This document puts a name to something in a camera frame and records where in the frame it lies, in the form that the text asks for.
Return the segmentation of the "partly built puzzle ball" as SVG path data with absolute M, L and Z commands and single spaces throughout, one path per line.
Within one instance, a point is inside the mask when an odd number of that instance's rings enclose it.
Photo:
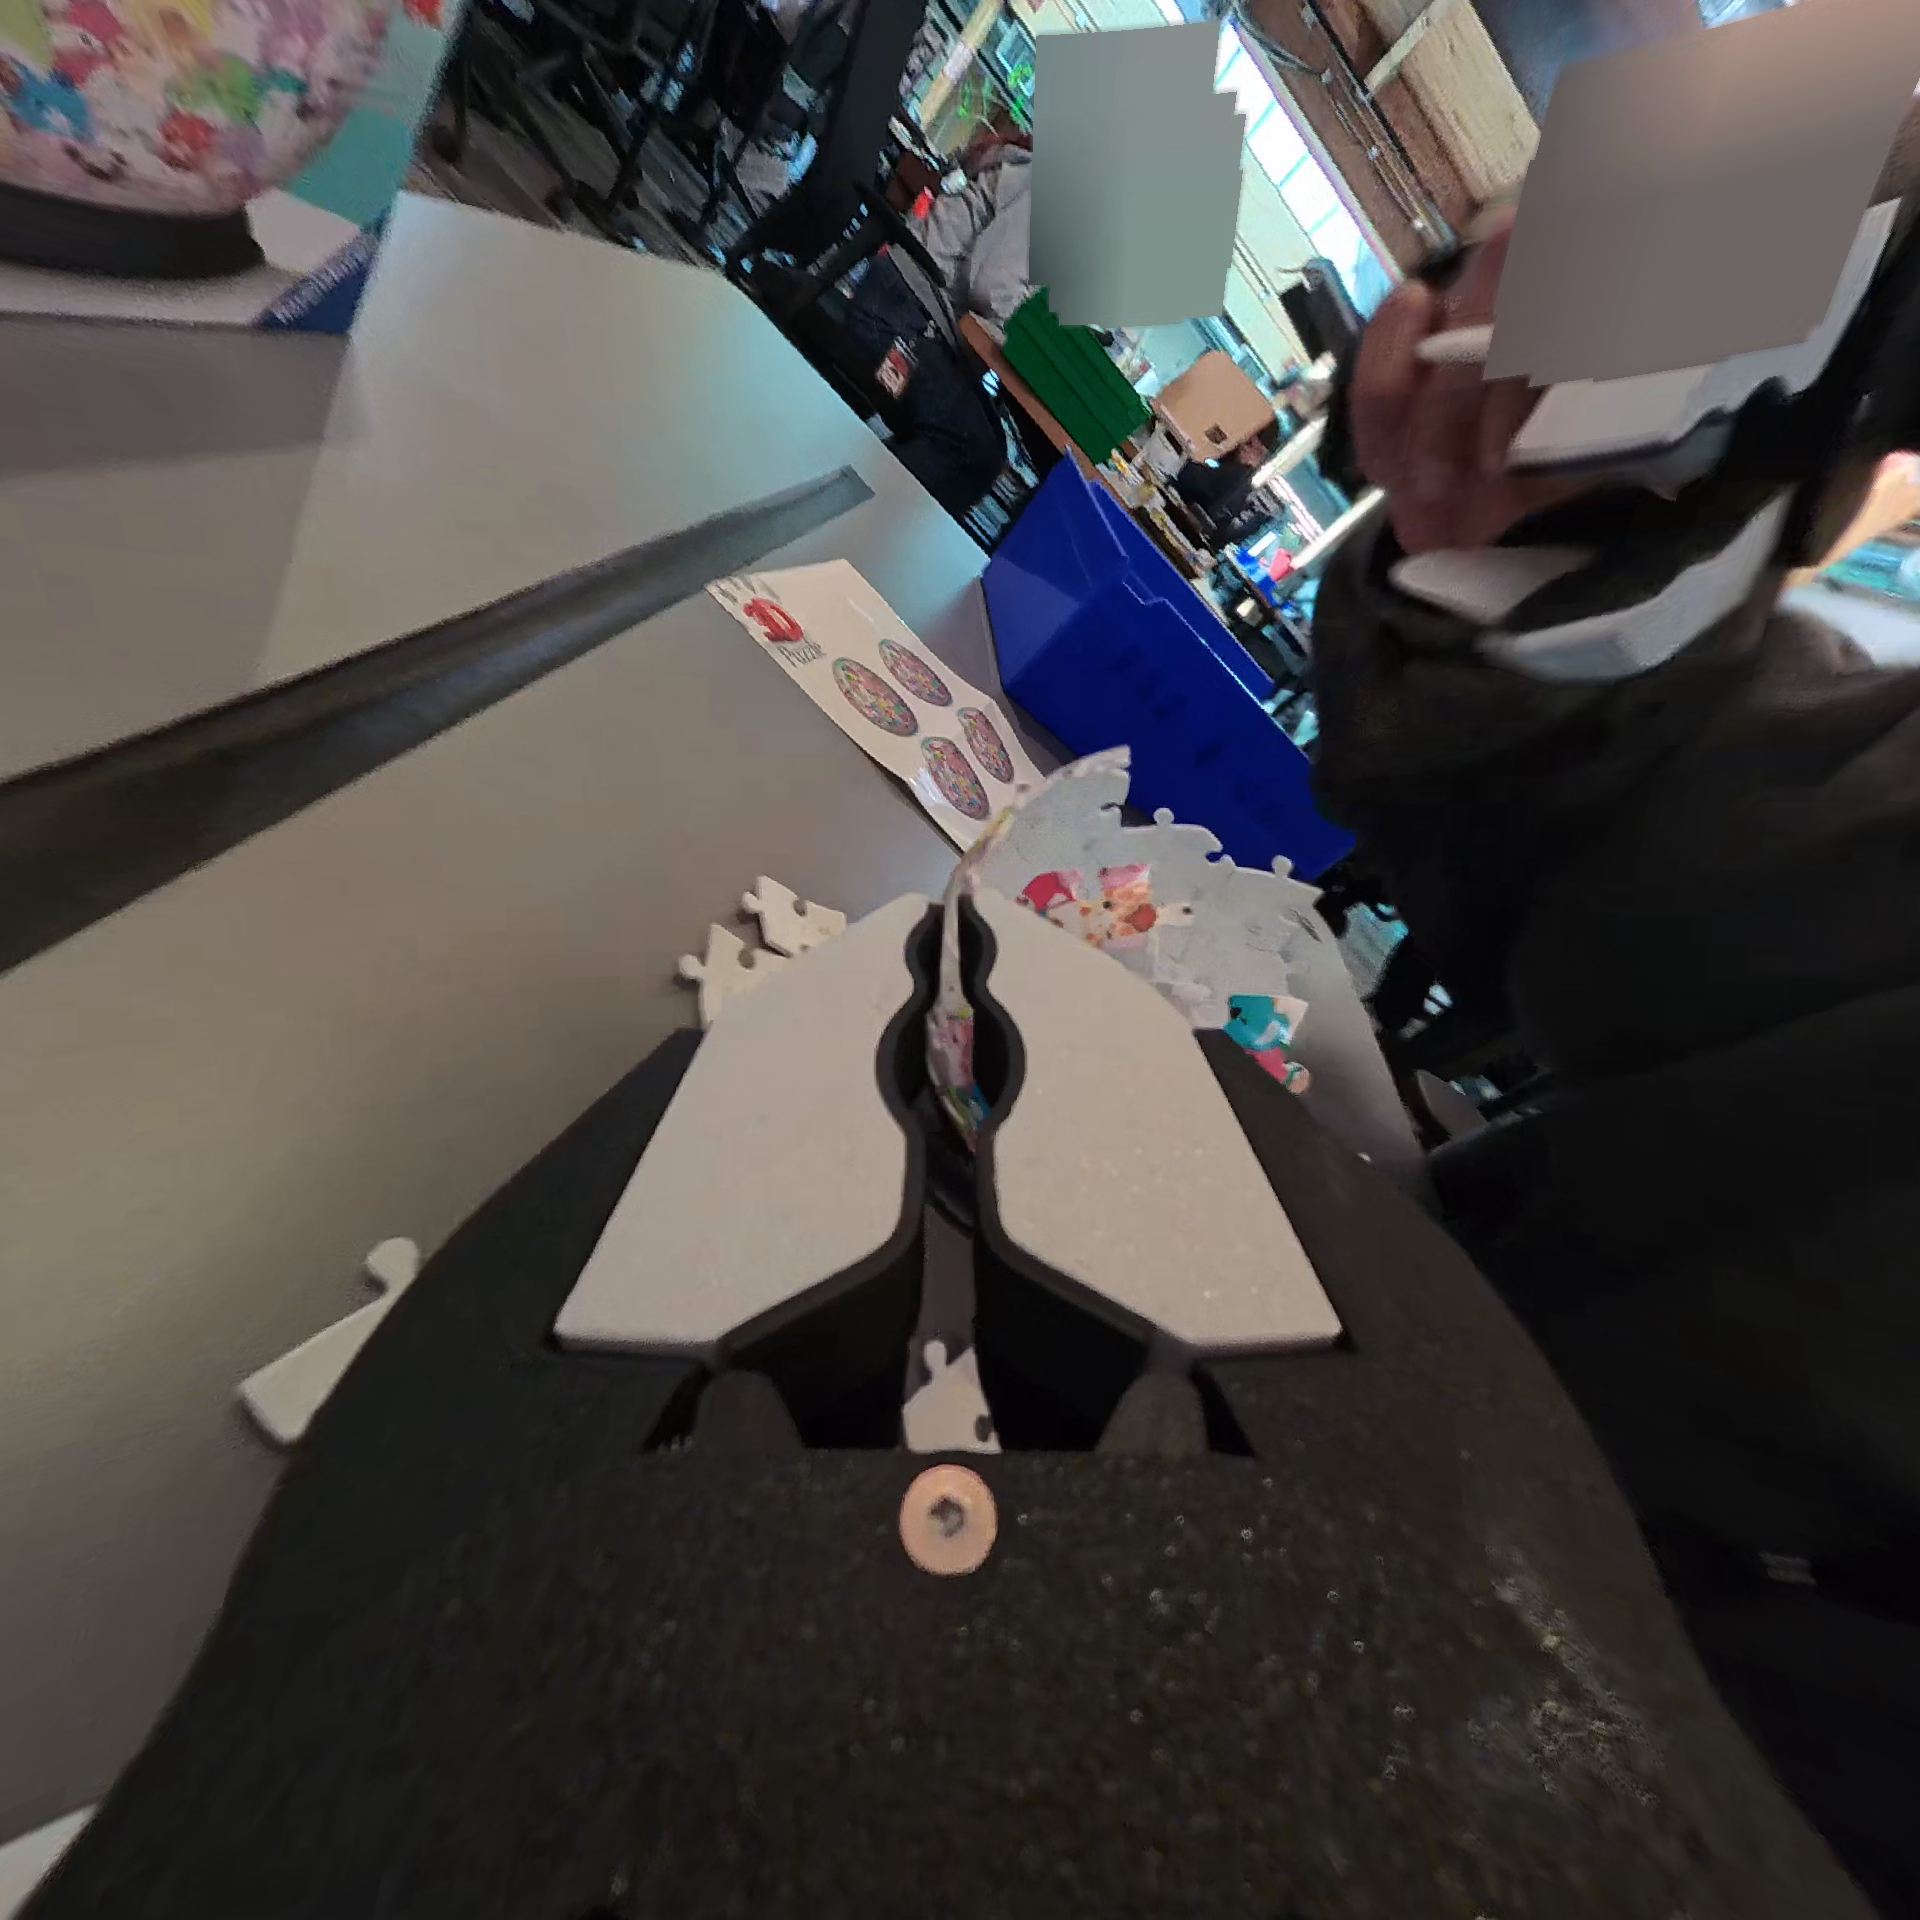
M 963 905 L 993 891 L 1151 986 L 1196 1033 L 1225 1033 L 1275 1084 L 1312 1089 L 1300 1037 L 1314 891 L 1289 862 L 1242 870 L 1212 830 L 1156 810 L 1126 823 L 1129 751 L 1076 758 L 996 810 L 939 897 L 939 969 L 922 1064 L 945 1129 L 976 1151 L 993 1095 L 976 1069 Z

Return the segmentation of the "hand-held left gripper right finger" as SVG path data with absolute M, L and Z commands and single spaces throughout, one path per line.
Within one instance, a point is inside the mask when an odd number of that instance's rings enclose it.
M 1129 1388 L 1340 1347 L 1340 1321 L 1183 1013 L 982 890 L 973 1352 L 1010 1454 L 1090 1454 Z

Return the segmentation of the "puzzle ball cardboard box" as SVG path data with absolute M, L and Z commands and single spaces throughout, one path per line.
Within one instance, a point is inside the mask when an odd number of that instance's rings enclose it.
M 462 5 L 3 5 L 3 320 L 352 329 Z

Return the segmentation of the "white puzzle piece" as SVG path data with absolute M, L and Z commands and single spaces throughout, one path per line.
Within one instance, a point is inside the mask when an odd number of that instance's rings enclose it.
M 904 1450 L 914 1457 L 999 1454 L 976 1350 L 949 1350 L 944 1338 L 927 1338 L 920 1347 L 920 1376 L 902 1405 Z
M 692 996 L 697 1028 L 709 1033 L 734 1001 L 751 996 L 785 965 L 782 953 L 747 945 L 728 925 L 712 920 L 705 947 L 697 953 L 678 953 L 672 972 Z
M 798 897 L 772 877 L 756 877 L 755 885 L 741 896 L 736 907 L 741 917 L 755 928 L 756 947 L 779 960 L 827 947 L 850 928 L 850 917 L 839 907 Z
M 362 1261 L 371 1298 L 237 1385 L 237 1405 L 269 1450 L 291 1454 L 303 1441 L 416 1271 L 421 1249 L 411 1237 L 376 1240 Z

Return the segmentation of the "puzzle instruction leaflet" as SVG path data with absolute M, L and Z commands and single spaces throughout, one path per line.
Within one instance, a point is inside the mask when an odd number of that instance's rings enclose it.
M 1040 785 L 996 699 L 850 563 L 728 574 L 709 597 L 961 851 Z

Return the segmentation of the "person's right hand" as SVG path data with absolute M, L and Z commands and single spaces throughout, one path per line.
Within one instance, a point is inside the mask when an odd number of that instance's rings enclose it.
M 1496 316 L 1507 235 L 1510 219 L 1502 219 L 1459 255 L 1444 288 L 1405 278 L 1357 343 L 1347 388 L 1355 461 L 1383 498 L 1407 560 L 1496 545 L 1523 515 L 1504 474 L 1523 388 L 1421 357 L 1428 341 Z

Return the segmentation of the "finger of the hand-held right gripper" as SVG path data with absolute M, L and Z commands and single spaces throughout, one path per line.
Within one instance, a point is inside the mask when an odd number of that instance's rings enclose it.
M 1785 525 L 1788 498 L 1633 498 L 1588 538 L 1399 560 L 1391 585 L 1523 678 L 1638 678 L 1754 597 Z
M 1734 424 L 1746 406 L 1795 407 L 1818 386 L 1866 379 L 1902 320 L 1902 205 L 1873 204 L 1843 255 L 1812 333 L 1715 367 L 1551 386 L 1504 455 L 1510 474 L 1643 466 L 1697 435 Z

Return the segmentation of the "green storage bins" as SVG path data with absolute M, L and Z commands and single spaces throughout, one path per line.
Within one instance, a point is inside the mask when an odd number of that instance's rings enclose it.
M 1005 320 L 1002 357 L 1090 465 L 1105 465 L 1150 428 L 1150 402 L 1100 333 L 1060 324 L 1043 288 Z

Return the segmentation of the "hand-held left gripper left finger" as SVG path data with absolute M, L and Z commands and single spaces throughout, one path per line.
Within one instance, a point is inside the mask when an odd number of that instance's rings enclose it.
M 922 1305 L 922 1015 L 904 896 L 732 1003 L 550 1323 L 563 1355 L 772 1385 L 806 1447 L 895 1454 Z

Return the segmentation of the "blue plastic bin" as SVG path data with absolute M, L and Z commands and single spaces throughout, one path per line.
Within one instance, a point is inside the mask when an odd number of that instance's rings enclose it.
M 999 538 L 982 594 L 1002 689 L 1076 758 L 1129 748 L 1133 807 L 1212 830 L 1250 870 L 1321 878 L 1351 857 L 1253 658 L 1071 461 Z

